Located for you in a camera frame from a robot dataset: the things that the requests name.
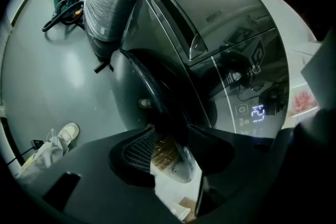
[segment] shoe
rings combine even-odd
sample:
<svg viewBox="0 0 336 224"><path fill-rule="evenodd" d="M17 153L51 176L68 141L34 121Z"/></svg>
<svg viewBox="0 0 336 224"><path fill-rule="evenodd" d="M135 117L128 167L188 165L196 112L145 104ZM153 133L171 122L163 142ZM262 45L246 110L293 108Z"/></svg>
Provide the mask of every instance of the shoe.
<svg viewBox="0 0 336 224"><path fill-rule="evenodd" d="M151 99L140 99L138 101L138 105L141 109L152 109L153 108L153 102Z"/></svg>
<svg viewBox="0 0 336 224"><path fill-rule="evenodd" d="M67 145L69 145L71 141L77 137L78 134L79 126L76 123L71 122L65 125L57 136L63 139L67 143Z"/></svg>

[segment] white cloth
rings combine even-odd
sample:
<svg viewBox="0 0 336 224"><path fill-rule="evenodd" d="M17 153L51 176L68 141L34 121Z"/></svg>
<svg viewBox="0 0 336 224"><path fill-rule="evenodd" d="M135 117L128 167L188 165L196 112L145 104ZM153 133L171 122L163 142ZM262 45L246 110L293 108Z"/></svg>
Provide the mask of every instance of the white cloth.
<svg viewBox="0 0 336 224"><path fill-rule="evenodd" d="M17 180L22 185L29 185L42 171L69 152L66 142L58 136L44 143L21 167Z"/></svg>

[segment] black hose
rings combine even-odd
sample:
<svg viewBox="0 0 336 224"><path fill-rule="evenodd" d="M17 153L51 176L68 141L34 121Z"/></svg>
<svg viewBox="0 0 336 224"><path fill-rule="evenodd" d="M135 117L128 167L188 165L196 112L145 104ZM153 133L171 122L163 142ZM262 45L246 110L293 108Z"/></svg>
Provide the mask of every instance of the black hose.
<svg viewBox="0 0 336 224"><path fill-rule="evenodd" d="M69 11L75 9L75 7L77 7L78 5L83 5L83 1L78 1L74 4L72 4L70 7L66 8L63 12L61 12L60 14L59 11L60 11L60 8L58 8L58 10L56 11L56 13L58 15L56 15L53 19L51 19L49 22L47 22L44 27L42 28L42 32L46 32L48 30L50 30L54 25L56 25L57 23L59 22L62 22L63 24L65 25L72 25L74 23L76 23L83 15L83 12L80 13L80 15L78 15L75 19L71 20L71 21L68 21L68 20L65 20L63 17L69 13Z"/></svg>
<svg viewBox="0 0 336 224"><path fill-rule="evenodd" d="M85 28L84 28L84 24L83 24L83 23L81 23L81 22L75 22L75 24L76 24L77 26L79 26L80 28L82 28L83 30L85 30Z"/></svg>

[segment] gray floor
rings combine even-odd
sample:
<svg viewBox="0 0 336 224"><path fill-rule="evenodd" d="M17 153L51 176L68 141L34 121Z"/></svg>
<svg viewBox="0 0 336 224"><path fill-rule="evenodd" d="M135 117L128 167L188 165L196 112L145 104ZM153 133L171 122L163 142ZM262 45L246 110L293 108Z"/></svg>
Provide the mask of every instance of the gray floor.
<svg viewBox="0 0 336 224"><path fill-rule="evenodd" d="M85 32L58 24L47 34L53 0L29 0L9 37L2 70L2 97L20 150L46 140L50 129L80 126L80 145L125 131L111 90L111 71L99 64Z"/></svg>

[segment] hose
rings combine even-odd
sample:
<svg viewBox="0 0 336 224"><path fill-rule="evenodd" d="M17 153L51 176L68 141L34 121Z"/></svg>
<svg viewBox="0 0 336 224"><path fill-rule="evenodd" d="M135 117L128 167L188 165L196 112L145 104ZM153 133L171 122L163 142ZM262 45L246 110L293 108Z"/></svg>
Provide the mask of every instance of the hose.
<svg viewBox="0 0 336 224"><path fill-rule="evenodd" d="M78 1L74 4L72 4L70 7L66 8L61 13L60 13L60 10L61 10L62 5L59 5L56 9L56 14L57 15L44 25L44 27L42 28L42 32L46 32L46 31L50 30L54 25L56 25L59 22L62 22L65 25L77 24L78 26L80 26L82 28L82 24L79 23L78 20L83 16L83 12L81 12L80 15L78 15L75 19L70 20L70 21L64 19L63 17L67 13L69 13L71 10L75 9L75 7L77 7L78 5L83 5L83 4L84 4L83 1Z"/></svg>

